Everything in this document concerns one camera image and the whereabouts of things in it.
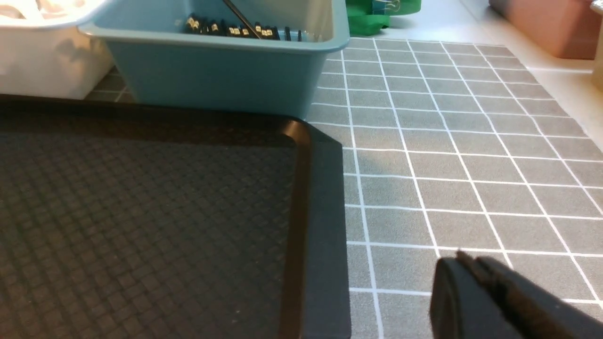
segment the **pink container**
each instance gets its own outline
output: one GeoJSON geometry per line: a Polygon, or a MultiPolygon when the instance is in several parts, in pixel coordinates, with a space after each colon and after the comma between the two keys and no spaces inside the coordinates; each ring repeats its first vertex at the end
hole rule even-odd
{"type": "Polygon", "coordinates": [[[554,57],[595,58],[601,15],[592,0],[489,0],[490,6],[554,57]]]}

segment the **gray cutting mat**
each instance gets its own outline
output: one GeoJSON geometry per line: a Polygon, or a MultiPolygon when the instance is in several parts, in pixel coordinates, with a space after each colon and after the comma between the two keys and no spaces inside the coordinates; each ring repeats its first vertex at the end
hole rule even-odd
{"type": "MultiPolygon", "coordinates": [[[[133,101],[117,73],[89,98],[133,101]]],[[[603,320],[603,153],[509,50],[352,39],[308,121],[344,146],[354,339],[431,338],[458,247],[603,320]]]]}

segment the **black plastic object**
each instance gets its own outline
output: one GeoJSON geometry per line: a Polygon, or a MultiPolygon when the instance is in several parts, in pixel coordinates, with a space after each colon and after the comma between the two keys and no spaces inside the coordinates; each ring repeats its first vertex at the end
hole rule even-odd
{"type": "Polygon", "coordinates": [[[592,339],[603,324],[489,257],[438,260],[430,317],[435,339],[592,339]]]}
{"type": "Polygon", "coordinates": [[[258,34],[262,34],[262,24],[260,24],[259,22],[256,22],[255,25],[253,25],[253,28],[255,29],[255,32],[258,34]]]}
{"type": "Polygon", "coordinates": [[[209,23],[207,21],[207,18],[202,17],[200,23],[201,23],[201,29],[199,31],[199,34],[209,34],[209,23]]]}
{"type": "Polygon", "coordinates": [[[251,37],[248,28],[241,26],[241,37],[251,37]]]}
{"type": "Polygon", "coordinates": [[[241,36],[241,29],[238,28],[237,26],[230,26],[228,28],[228,36],[232,36],[232,37],[240,37],[241,36]]]}
{"type": "Polygon", "coordinates": [[[341,144],[0,95],[1,338],[349,338],[341,144]]]}
{"type": "Polygon", "coordinates": [[[203,24],[196,15],[191,14],[185,22],[185,33],[202,34],[203,24]]]}
{"type": "Polygon", "coordinates": [[[226,24],[226,20],[220,20],[220,30],[223,32],[223,35],[227,36],[229,34],[228,25],[226,24]]]}
{"type": "Polygon", "coordinates": [[[274,40],[280,40],[279,29],[274,26],[272,27],[272,31],[274,32],[274,40]]]}
{"type": "Polygon", "coordinates": [[[211,34],[213,36],[224,35],[224,31],[222,30],[221,25],[218,24],[216,20],[212,20],[211,22],[209,22],[208,26],[209,26],[209,34],[211,34]]]}
{"type": "Polygon", "coordinates": [[[267,40],[274,40],[274,32],[272,31],[272,27],[264,27],[262,29],[262,37],[267,40]]]}

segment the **teal plastic bin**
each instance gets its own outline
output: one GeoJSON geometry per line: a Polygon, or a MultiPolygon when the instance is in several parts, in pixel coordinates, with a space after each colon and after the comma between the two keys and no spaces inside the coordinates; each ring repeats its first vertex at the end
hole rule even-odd
{"type": "Polygon", "coordinates": [[[329,53],[350,34],[344,0],[233,0],[250,22],[307,42],[183,34],[191,13],[239,22],[222,0],[112,0],[79,30],[104,40],[138,103],[303,119],[329,53]]]}

